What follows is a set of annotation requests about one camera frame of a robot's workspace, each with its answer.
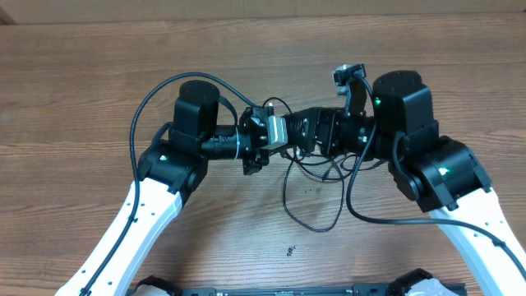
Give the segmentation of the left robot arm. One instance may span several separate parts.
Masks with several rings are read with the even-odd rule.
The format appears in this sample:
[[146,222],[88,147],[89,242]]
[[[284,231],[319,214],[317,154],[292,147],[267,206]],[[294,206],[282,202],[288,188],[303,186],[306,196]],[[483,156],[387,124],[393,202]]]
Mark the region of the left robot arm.
[[219,91],[223,81],[185,73],[173,120],[154,135],[142,155],[130,152],[134,180],[117,216],[94,251],[59,295],[124,295],[164,229],[208,173],[210,160],[241,160],[246,174],[268,160],[270,147],[284,143],[270,107],[250,103],[234,123],[217,123],[219,106],[235,109]]

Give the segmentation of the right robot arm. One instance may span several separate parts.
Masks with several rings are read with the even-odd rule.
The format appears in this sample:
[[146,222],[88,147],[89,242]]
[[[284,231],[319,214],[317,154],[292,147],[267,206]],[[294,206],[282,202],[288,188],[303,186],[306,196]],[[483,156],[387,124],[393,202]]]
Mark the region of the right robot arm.
[[464,259],[487,295],[525,292],[525,252],[506,221],[487,171],[464,143],[439,133],[432,94],[415,71],[394,71],[368,83],[337,70],[349,94],[345,108],[309,108],[285,118],[288,142],[305,151],[321,144],[330,156],[354,153],[359,162],[389,165],[397,188]]

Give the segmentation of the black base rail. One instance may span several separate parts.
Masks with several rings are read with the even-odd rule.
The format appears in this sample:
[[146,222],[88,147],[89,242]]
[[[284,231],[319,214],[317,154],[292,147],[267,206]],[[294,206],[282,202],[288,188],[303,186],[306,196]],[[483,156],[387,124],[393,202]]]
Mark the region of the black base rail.
[[431,273],[417,268],[389,283],[354,283],[339,287],[280,287],[269,289],[216,289],[181,288],[172,282],[149,276],[126,295],[159,295],[159,296],[386,296],[386,295],[460,295],[468,294],[466,284],[444,284]]

